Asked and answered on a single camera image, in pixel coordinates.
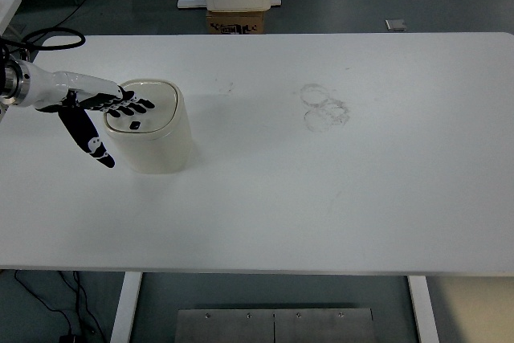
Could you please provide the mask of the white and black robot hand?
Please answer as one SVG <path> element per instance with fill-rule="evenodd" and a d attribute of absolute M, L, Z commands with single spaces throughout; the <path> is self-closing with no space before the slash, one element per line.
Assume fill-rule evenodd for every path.
<path fill-rule="evenodd" d="M 40 112 L 56 113 L 74 142 L 89 156 L 112 168 L 115 161 L 106 150 L 88 111 L 119 118 L 145 114 L 155 108 L 149 100 L 123 89 L 111 80 L 69 71 L 49 72 L 21 61 L 21 91 L 15 104 Z"/>

